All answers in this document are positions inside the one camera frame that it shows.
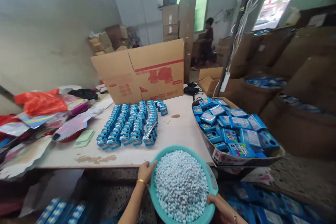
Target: child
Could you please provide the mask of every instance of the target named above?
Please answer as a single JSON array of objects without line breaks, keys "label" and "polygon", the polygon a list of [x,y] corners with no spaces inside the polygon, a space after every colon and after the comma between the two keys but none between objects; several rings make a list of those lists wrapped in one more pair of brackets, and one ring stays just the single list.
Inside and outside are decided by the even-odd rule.
[{"label": "child", "polygon": [[[204,36],[204,39],[197,40],[198,42],[201,43],[201,54],[202,54],[202,61],[205,63],[205,66],[207,68],[210,68],[210,63],[209,63],[209,55],[211,53],[211,45],[214,40],[214,31],[212,30],[212,23],[214,22],[214,19],[212,17],[208,18],[205,22],[205,28],[206,28],[206,33]],[[191,68],[194,71],[197,71],[197,69],[193,66]]]}]

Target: gold bracelet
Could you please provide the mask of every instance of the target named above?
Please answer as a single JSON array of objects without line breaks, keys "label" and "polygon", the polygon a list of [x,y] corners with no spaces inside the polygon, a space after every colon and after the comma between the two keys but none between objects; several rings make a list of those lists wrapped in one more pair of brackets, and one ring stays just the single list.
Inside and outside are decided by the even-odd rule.
[{"label": "gold bracelet", "polygon": [[137,180],[136,183],[138,183],[138,182],[144,183],[147,186],[147,188],[148,188],[148,184],[144,180]]}]

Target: person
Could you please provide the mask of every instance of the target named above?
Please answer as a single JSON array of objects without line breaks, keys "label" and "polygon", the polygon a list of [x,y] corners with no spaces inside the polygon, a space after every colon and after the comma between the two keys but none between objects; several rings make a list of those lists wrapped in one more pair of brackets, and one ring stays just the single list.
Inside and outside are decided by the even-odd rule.
[{"label": "person", "polygon": [[210,68],[210,63],[209,63],[209,55],[211,53],[211,45],[214,40],[214,31],[212,30],[212,24],[214,22],[214,19],[212,17],[209,17],[205,21],[205,28],[206,28],[206,33],[204,35],[204,38],[201,40],[197,40],[197,42],[201,43],[200,44],[200,49],[201,49],[201,55],[202,55],[202,61],[204,62],[206,68]]},{"label": "person", "polygon": [[[140,166],[136,186],[118,224],[136,224],[143,191],[148,187],[148,182],[152,177],[156,165],[157,161],[150,166],[147,161]],[[214,203],[216,206],[214,215],[215,224],[247,224],[247,222],[226,202],[225,199],[221,197],[221,195],[209,194],[206,203]]]}]

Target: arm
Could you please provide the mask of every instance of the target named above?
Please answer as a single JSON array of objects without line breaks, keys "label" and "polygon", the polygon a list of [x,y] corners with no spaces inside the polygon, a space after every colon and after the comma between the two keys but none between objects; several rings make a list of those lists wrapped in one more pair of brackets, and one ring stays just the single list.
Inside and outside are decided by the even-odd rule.
[{"label": "arm", "polygon": [[143,191],[146,189],[147,184],[152,176],[153,170],[157,162],[154,162],[151,166],[148,167],[149,162],[143,163],[139,168],[138,181],[132,192],[131,199],[129,200],[127,207],[122,214],[118,224],[136,224],[138,220],[138,214],[141,205],[141,198]]}]

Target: woman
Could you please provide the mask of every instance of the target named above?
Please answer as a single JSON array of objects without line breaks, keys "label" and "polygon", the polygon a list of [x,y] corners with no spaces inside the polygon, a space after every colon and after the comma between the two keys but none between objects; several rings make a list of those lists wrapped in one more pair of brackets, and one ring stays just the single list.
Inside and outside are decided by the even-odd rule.
[{"label": "woman", "polygon": [[[138,180],[133,190],[131,199],[121,216],[118,224],[136,224],[140,210],[143,191],[148,187],[153,170],[157,164],[155,161],[151,166],[149,162],[143,163],[139,168]],[[206,201],[208,204],[214,203],[216,206],[215,223],[247,224],[246,221],[219,195],[209,194]]]}]

